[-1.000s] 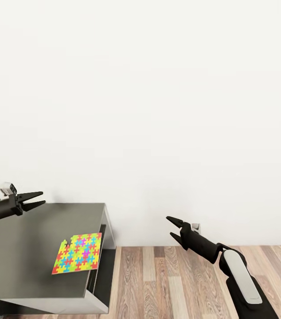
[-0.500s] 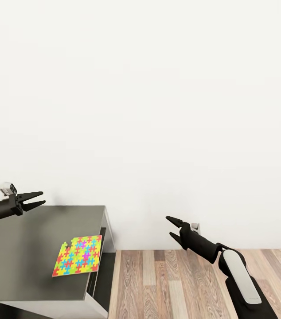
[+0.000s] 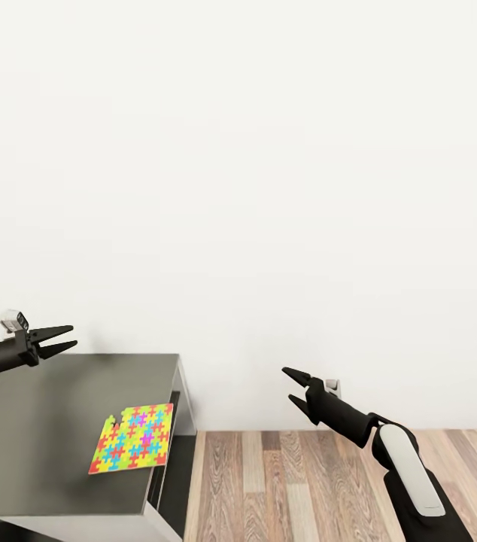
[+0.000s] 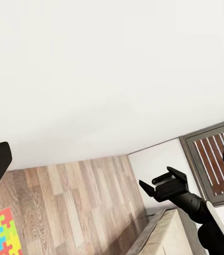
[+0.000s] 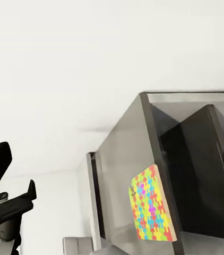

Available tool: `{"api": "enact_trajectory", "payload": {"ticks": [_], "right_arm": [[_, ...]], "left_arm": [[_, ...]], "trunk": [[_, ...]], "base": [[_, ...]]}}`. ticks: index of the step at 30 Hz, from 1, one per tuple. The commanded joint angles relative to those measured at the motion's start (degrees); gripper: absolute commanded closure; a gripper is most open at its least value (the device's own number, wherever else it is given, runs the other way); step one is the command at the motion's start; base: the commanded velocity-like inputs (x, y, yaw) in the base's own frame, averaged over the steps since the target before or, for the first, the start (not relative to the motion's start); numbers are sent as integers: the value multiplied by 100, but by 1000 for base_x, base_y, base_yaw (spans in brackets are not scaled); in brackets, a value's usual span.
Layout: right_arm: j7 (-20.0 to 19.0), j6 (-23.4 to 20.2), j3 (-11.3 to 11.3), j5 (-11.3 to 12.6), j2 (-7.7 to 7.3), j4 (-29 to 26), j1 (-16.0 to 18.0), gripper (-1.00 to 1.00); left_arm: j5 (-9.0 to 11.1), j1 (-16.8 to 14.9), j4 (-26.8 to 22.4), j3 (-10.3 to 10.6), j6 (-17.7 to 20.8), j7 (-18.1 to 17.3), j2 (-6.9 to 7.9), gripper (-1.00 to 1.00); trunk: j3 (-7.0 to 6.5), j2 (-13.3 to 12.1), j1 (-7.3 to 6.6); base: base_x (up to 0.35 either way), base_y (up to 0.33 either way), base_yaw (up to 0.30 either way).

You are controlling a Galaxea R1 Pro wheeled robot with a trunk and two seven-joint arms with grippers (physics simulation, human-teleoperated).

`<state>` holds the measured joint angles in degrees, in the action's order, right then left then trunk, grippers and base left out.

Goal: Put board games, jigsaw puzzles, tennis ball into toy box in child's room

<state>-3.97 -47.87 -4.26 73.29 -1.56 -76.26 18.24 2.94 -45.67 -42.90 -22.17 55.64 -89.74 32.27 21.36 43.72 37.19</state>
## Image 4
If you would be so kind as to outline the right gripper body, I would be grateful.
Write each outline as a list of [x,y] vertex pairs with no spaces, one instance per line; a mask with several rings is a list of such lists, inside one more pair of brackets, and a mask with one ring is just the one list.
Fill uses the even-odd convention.
[[188,183],[182,185],[179,181],[175,181],[171,184],[166,182],[156,186],[155,191],[156,195],[161,196],[156,199],[158,202],[170,200],[180,209],[187,208],[193,200]]

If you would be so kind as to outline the jigsaw puzzle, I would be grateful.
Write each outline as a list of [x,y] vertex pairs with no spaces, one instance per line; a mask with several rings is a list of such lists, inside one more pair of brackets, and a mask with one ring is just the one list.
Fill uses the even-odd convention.
[[0,255],[22,255],[10,207],[0,210]]

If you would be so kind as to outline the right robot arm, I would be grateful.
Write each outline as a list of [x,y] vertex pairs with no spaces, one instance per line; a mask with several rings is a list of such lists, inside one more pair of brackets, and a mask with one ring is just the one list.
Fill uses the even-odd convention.
[[209,255],[224,255],[224,224],[210,201],[191,194],[187,175],[167,166],[168,173],[152,179],[156,188],[139,180],[139,185],[158,202],[170,200],[189,214],[191,220],[202,224],[197,232],[200,244]]

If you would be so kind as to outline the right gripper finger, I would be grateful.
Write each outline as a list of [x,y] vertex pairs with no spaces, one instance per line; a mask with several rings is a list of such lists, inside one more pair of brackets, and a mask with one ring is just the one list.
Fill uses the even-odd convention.
[[139,180],[139,185],[143,188],[143,190],[150,196],[153,197],[154,199],[158,199],[161,196],[156,195],[155,188],[144,183],[143,181]]
[[167,170],[175,177],[175,179],[168,181],[168,184],[171,184],[175,181],[179,181],[182,185],[188,183],[186,174],[178,171],[177,169],[172,168],[171,166],[167,166]]

